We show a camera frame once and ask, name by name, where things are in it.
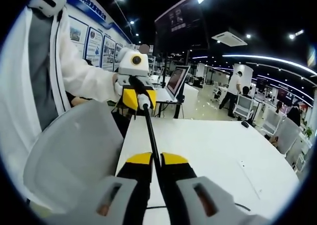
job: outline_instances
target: man in white shirt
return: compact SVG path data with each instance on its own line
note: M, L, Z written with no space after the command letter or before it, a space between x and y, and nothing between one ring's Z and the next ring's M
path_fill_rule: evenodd
M222 100L219 109L222 109L223 106L230 100L229 102L229 111L228 111L228 116L229 117L235 117L233 115L233 108L234 108L234 103L236 102L237 95L241 93L241 79L242 72L238 71L236 74L234 74L229 82L229 87L227 90L227 94Z

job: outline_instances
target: yellow robot part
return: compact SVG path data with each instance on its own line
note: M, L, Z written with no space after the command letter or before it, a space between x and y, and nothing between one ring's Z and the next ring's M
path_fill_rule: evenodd
M135 90L123 88L122 102L130 109L136 111L138 109L138 98Z
M135 163L135 164L145 164L149 165L151 161L151 152L146 152L142 154L136 154L132 157L130 157L127 162L128 163Z
M186 160L185 158L183 158L179 155L170 154L170 153L166 153L166 152L163 152L162 154L164 157L165 165L188 163L188 160Z
M157 96L155 90L147 90L147 93L149 94L150 100L153 104L153 109L155 110L155 106L157 104Z

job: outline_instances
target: gray vest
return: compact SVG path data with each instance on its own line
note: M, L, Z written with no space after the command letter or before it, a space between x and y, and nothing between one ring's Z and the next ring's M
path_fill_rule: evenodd
M34 101L42 130L58 117L50 80L50 36L53 18L32 10L29 63Z

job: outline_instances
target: computer mouse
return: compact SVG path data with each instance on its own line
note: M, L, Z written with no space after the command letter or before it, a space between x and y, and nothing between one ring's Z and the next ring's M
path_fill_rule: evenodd
M244 127L246 127L246 128L249 127L249 124L248 124L246 121L242 121L241 124L242 124Z

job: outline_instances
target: potted plant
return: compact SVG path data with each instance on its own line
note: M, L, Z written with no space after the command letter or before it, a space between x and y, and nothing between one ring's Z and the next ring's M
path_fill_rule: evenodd
M308 137L308 139L311 137L313 131L311 129L311 127L307 127L304 134Z

